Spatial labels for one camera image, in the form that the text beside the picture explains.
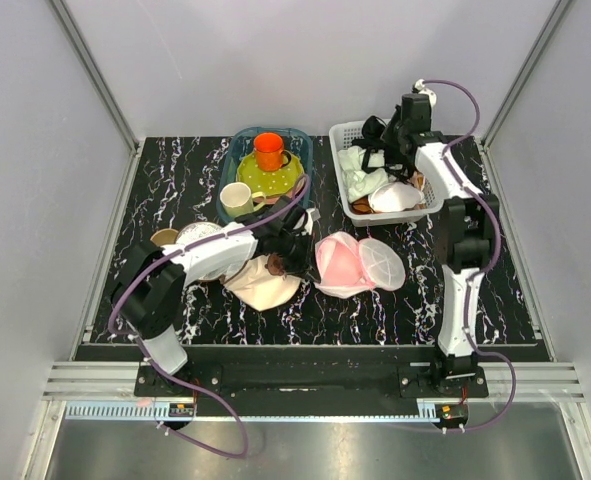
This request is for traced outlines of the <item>white pink mesh laundry bag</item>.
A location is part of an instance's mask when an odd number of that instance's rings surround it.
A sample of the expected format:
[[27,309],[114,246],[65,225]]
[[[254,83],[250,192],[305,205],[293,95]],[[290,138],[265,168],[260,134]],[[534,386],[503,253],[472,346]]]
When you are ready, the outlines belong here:
[[326,236],[315,246],[322,293],[346,299],[374,289],[396,291],[406,279],[399,255],[387,244],[374,239],[357,240],[345,232]]

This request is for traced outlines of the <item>black bra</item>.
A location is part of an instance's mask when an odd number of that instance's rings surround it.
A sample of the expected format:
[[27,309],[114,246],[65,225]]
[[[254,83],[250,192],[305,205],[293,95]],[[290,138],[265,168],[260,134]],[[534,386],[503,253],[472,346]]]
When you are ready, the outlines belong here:
[[394,180],[409,183],[414,170],[405,164],[398,148],[388,145],[382,139],[386,126],[381,118],[370,116],[362,126],[362,136],[353,139],[351,145],[363,149],[361,169],[365,173],[373,173],[382,168]]

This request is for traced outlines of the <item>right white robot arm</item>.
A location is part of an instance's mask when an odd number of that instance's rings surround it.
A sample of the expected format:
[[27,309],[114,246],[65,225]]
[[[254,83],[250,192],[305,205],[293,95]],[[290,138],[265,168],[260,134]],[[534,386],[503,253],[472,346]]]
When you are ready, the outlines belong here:
[[432,129],[427,93],[402,96],[382,134],[405,164],[424,175],[440,202],[435,256],[444,276],[442,324],[430,363],[398,369],[403,397],[487,395],[475,340],[476,308],[485,272],[501,250],[499,200],[473,185],[450,154],[444,136]]

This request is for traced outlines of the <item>pink bra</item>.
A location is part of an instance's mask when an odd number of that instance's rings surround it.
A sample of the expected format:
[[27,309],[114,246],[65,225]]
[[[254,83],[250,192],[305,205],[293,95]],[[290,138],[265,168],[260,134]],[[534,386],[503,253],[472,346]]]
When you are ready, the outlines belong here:
[[349,287],[362,282],[358,241],[345,232],[337,232],[316,245],[316,264],[321,285]]

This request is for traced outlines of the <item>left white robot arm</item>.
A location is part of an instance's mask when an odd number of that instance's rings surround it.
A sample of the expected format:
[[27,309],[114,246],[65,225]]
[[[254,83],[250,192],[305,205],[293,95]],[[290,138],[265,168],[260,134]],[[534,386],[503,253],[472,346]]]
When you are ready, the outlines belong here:
[[[246,214],[187,243],[137,245],[111,294],[109,329],[141,342],[160,367],[156,384],[171,396],[190,386],[188,355],[173,323],[184,290],[218,280],[242,303],[262,312],[287,303],[302,280],[314,277],[315,208],[280,200],[259,214]],[[126,325],[117,328],[117,320]]]

